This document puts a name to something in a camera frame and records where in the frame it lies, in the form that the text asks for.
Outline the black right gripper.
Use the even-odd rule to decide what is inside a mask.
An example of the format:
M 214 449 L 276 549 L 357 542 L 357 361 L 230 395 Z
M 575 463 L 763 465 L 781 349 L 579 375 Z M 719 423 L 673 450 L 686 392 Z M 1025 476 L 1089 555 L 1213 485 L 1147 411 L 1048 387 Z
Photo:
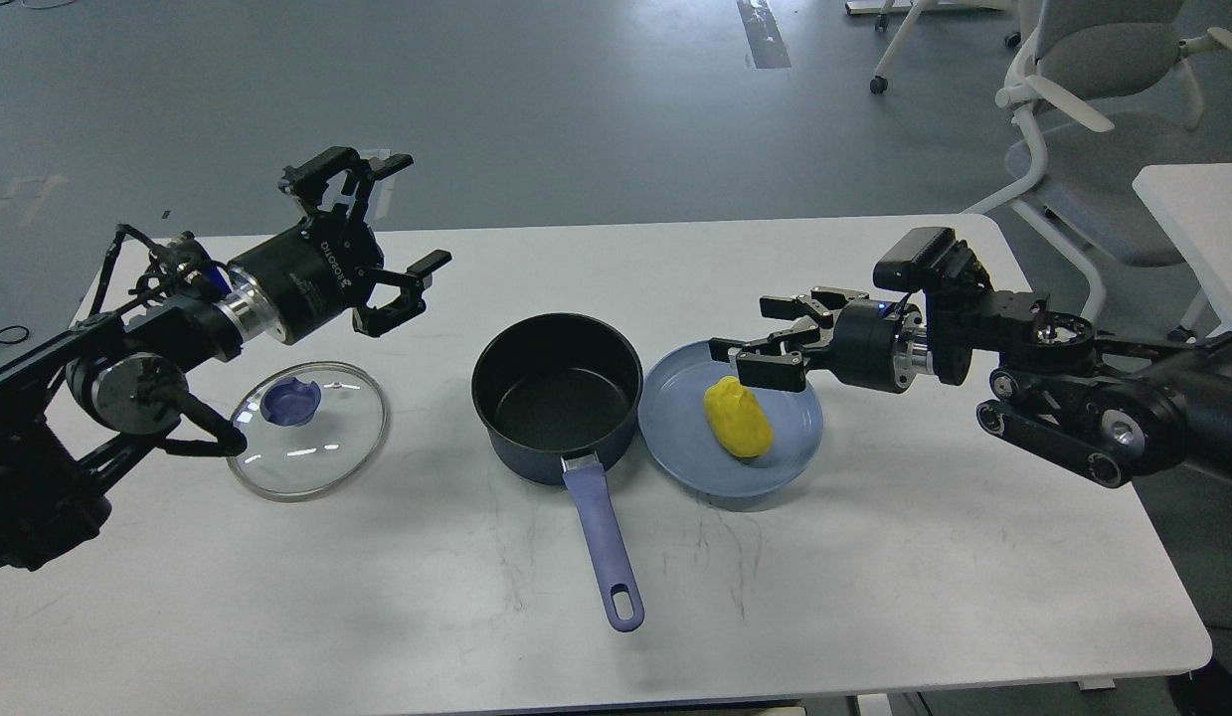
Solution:
M 712 361 L 729 364 L 747 387 L 801 393 L 807 375 L 829 371 L 841 384 L 906 393 L 925 372 L 925 325 L 917 304 L 878 302 L 866 291 L 816 286 L 793 297 L 763 295 L 763 317 L 788 320 L 788 329 L 771 332 L 774 343 L 824 343 L 825 352 L 772 354 L 770 341 L 744 343 L 711 338 Z

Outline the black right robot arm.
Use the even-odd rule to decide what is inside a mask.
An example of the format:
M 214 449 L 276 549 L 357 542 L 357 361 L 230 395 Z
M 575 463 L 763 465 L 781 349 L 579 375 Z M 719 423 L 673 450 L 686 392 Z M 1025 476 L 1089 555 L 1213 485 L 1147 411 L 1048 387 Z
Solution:
M 1198 343 L 1130 341 L 1041 295 L 993 290 L 965 246 L 942 258 L 885 258 L 862 291 L 816 288 L 765 297 L 761 312 L 790 329 L 752 341 L 715 338 L 708 352 L 748 387 L 798 393 L 814 371 L 901 394 L 917 376 L 968 380 L 992 352 L 991 398 L 978 425 L 1099 486 L 1185 466 L 1232 483 L 1232 332 Z

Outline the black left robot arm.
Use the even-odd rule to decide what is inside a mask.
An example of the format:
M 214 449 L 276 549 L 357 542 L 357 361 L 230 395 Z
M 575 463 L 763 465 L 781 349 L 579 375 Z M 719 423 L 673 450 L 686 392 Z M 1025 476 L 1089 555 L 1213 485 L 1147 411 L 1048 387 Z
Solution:
M 116 227 L 87 317 L 0 368 L 0 567 L 39 571 L 110 516 L 107 493 L 148 454 L 229 457 L 246 435 L 188 389 L 211 359 L 257 335 L 292 345 L 342 313 L 379 338 L 426 309 L 430 251 L 395 272 L 367 223 L 378 182 L 410 154 L 333 145 L 285 168 L 301 221 L 216 262 L 193 233 L 155 242 Z

